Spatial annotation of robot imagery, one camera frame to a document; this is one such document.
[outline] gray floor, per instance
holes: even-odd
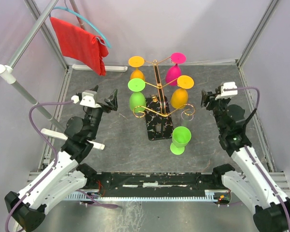
[[[245,205],[218,208],[202,202],[110,203],[120,208],[85,208],[77,202],[60,202],[35,232],[258,232]]]
[[[164,79],[170,66],[160,66],[160,75]],[[242,82],[236,66],[181,66],[182,74],[194,79],[194,87],[188,90],[190,104],[196,108],[194,123],[191,128],[192,139],[186,147],[184,154],[173,155],[170,152],[171,140],[149,141],[146,132],[145,119],[136,118],[129,108],[131,91],[127,87],[131,67],[127,72],[107,72],[105,77],[97,76],[91,71],[73,71],[66,100],[68,101],[76,92],[99,85],[99,97],[103,101],[110,93],[118,89],[118,111],[104,114],[100,123],[96,142],[104,143],[105,150],[92,150],[84,162],[97,171],[113,172],[212,172],[213,168],[230,163],[238,171],[239,167],[223,151],[218,142],[218,130],[211,112],[200,107],[201,90],[215,91],[222,82],[235,81],[237,86]],[[155,83],[153,67],[141,67],[146,81]],[[164,93],[171,99],[172,93],[178,87],[167,86]],[[149,97],[156,94],[154,87],[146,86],[142,93]],[[244,92],[232,99],[232,103],[246,109],[249,115],[248,102]],[[63,107],[61,122],[65,125],[72,116],[84,116],[79,105],[66,105]],[[179,126],[180,112],[172,114],[175,127]],[[256,152],[265,165],[266,160],[251,121],[247,127],[247,135],[252,141]],[[62,142],[56,141],[56,147]]]

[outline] hanger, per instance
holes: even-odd
[[[76,17],[79,17],[80,19],[82,19],[85,23],[89,24],[92,28],[94,28],[94,30],[103,38],[103,40],[105,41],[105,43],[103,43],[99,37],[97,37],[97,40],[104,46],[107,46],[108,48],[111,48],[111,44],[108,42],[107,38],[102,34],[101,31],[99,31],[92,23],[90,23],[86,18],[84,18],[83,16],[81,16],[80,14],[70,10],[67,6],[67,4],[65,3],[66,5],[66,8],[65,7],[62,7],[62,6],[56,6],[54,7],[53,10],[64,10],[64,11],[67,11],[73,15],[75,15]]]

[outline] red towel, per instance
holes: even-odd
[[[100,36],[93,35],[71,23],[50,17],[58,38],[61,52],[65,57],[77,59],[97,74],[105,76],[105,66],[102,57],[108,55],[106,46],[99,43],[97,37],[104,43]]]

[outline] white wall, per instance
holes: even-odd
[[[0,64],[6,64],[34,23],[23,0],[0,1]],[[56,101],[64,70],[45,38],[38,33],[14,68],[14,76],[40,102]],[[7,210],[4,196],[25,186],[35,171],[43,141],[31,127],[31,105],[0,77],[0,232]],[[34,114],[38,127],[50,124]]]
[[[49,0],[36,2],[43,10]],[[131,56],[161,60],[177,51],[186,54],[187,62],[238,59],[270,0],[75,2],[113,47],[105,63],[127,64]],[[68,12],[54,10],[52,16],[78,25]]]
[[[244,65],[261,91],[259,114],[279,171],[290,186],[290,0],[281,1]]]

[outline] plastic wine glass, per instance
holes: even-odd
[[[130,100],[129,100],[129,104],[130,104],[130,109],[133,111],[135,107],[137,106],[146,106],[146,99],[143,93],[141,92],[134,92],[131,94],[130,96]],[[139,113],[139,112],[143,112],[145,110],[145,108],[143,107],[137,107],[134,112],[135,113]]]
[[[142,73],[141,70],[139,70],[139,67],[141,67],[144,64],[144,62],[145,62],[144,59],[139,56],[134,56],[129,59],[128,61],[129,65],[135,68],[135,70],[131,73],[130,80],[134,78],[140,78],[142,80],[145,80],[144,74]]]
[[[128,82],[128,88],[133,92],[140,92],[145,88],[145,86],[145,81],[140,78],[134,78]]]
[[[194,116],[191,110],[184,110],[180,115],[180,125],[189,129],[193,122],[193,118]]]
[[[171,67],[168,72],[166,73],[165,76],[165,81],[166,83],[169,83],[173,80],[175,80],[176,78],[178,78],[181,75],[181,70],[179,68],[179,64],[185,63],[186,61],[186,57],[184,54],[180,53],[180,52],[175,52],[171,55],[171,61],[173,63],[175,63],[175,65],[173,67]],[[177,82],[173,81],[170,83],[171,86],[176,86]]]
[[[183,108],[183,105],[187,104],[188,92],[186,89],[192,88],[194,81],[190,76],[182,75],[177,79],[177,84],[180,88],[175,90],[171,97],[171,105],[175,109]]]
[[[176,127],[172,134],[170,150],[175,155],[181,155],[185,151],[185,146],[191,140],[191,132],[186,127]]]

